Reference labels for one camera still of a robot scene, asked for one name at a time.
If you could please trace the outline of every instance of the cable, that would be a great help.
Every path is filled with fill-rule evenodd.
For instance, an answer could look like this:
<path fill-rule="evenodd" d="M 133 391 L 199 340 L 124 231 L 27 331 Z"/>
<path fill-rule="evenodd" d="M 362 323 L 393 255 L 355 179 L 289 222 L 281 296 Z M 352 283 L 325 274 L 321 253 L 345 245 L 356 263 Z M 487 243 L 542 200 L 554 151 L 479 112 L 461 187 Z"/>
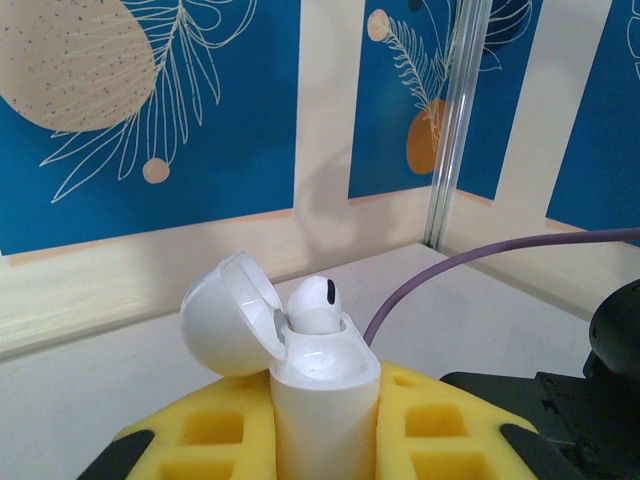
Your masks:
<path fill-rule="evenodd" d="M 544 247 L 549 245 L 572 245 L 576 243 L 605 243 L 605 242 L 627 242 L 630 240 L 640 240 L 640 227 L 619 228 L 613 230 L 596 230 L 592 232 L 575 233 L 551 233 L 546 235 L 535 235 L 532 237 L 514 238 L 498 243 L 492 243 L 483 247 L 474 248 L 468 252 L 463 252 L 442 262 L 436 263 L 426 270 L 420 272 L 415 277 L 404 283 L 400 288 L 391 294 L 382 304 L 380 309 L 369 322 L 364 332 L 363 338 L 367 345 L 371 346 L 373 339 L 378 333 L 387 315 L 393 308 L 409 293 L 422 285 L 427 280 L 432 279 L 447 270 L 462 265 L 463 263 L 478 260 L 479 258 L 495 255 L 496 253 L 518 250 L 520 248 Z"/>

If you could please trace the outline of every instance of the white table surface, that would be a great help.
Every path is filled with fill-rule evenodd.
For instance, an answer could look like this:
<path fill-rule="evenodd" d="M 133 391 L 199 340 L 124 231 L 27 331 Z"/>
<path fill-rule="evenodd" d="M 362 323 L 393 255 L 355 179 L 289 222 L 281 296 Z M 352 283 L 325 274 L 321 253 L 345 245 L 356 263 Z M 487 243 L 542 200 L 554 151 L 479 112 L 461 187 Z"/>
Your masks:
<path fill-rule="evenodd" d="M 444 257 L 412 245 L 322 272 L 364 331 L 399 285 Z M 300 279 L 277 285 L 283 302 Z M 581 375 L 588 324 L 468 267 L 421 286 L 372 347 L 433 377 L 453 371 Z M 122 428 L 215 381 L 169 315 L 0 364 L 0 477 L 69 480 Z"/>

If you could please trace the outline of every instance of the wireless earbud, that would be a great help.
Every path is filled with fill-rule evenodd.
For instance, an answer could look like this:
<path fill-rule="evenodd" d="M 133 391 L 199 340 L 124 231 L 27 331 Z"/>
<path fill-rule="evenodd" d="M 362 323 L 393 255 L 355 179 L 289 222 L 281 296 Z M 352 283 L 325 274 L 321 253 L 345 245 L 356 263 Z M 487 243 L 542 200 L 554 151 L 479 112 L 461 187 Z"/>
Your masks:
<path fill-rule="evenodd" d="M 342 301 L 333 280 L 309 277 L 289 298 L 287 316 L 291 329 L 305 335 L 340 332 Z"/>

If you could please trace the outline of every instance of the yellow foam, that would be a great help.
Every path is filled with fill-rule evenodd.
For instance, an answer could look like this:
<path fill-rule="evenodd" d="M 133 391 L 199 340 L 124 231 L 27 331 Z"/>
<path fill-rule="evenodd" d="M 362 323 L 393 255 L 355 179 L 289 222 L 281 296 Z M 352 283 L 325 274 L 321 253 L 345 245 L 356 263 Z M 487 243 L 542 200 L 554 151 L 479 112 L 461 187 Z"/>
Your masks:
<path fill-rule="evenodd" d="M 377 480 L 535 480 L 499 431 L 512 415 L 455 387 L 383 364 Z M 275 480 L 269 374 L 224 378 L 126 428 L 155 437 L 128 480 Z"/>

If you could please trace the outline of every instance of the open case lid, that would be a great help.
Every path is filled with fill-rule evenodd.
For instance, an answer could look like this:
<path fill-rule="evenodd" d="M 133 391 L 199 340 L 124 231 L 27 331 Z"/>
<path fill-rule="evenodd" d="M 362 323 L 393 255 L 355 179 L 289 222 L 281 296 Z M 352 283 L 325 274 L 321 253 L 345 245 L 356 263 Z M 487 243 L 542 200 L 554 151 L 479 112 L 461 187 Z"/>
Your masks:
<path fill-rule="evenodd" d="M 191 353 L 220 375 L 252 375 L 284 359 L 276 330 L 276 319 L 283 318 L 280 298 L 246 252 L 232 255 L 196 282 L 180 313 Z"/>

